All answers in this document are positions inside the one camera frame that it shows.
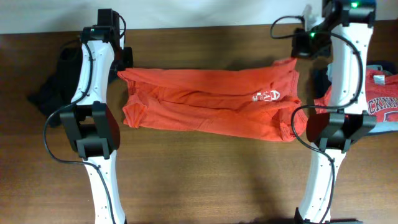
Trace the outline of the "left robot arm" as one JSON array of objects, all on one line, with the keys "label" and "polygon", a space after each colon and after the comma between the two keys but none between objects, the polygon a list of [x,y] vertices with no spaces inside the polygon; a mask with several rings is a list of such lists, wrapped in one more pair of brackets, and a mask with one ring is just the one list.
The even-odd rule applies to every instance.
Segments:
[{"label": "left robot arm", "polygon": [[79,165],[90,180],[95,224],[127,222],[119,197],[116,156],[121,137],[106,96],[109,78],[133,66],[126,47],[126,22],[112,9],[99,9],[97,23],[80,34],[82,65],[71,103],[60,120]]}]

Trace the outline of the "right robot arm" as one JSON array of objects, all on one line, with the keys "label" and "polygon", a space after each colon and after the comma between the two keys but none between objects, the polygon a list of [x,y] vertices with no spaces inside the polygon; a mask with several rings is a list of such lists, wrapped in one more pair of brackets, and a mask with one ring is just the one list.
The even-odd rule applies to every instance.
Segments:
[{"label": "right robot arm", "polygon": [[366,103],[368,47],[376,17],[375,1],[324,1],[320,18],[306,8],[295,29],[292,55],[332,56],[330,100],[308,118],[305,146],[312,152],[310,173],[295,223],[329,223],[335,180],[350,147],[376,125]]}]

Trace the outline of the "plain orange t-shirt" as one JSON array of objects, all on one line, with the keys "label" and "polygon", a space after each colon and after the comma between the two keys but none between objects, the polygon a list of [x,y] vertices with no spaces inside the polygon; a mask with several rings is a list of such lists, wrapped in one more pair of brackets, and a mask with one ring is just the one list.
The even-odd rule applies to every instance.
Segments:
[{"label": "plain orange t-shirt", "polygon": [[296,62],[238,71],[127,68],[118,73],[128,92],[124,124],[291,142],[307,125],[304,112],[294,113],[302,104]]}]

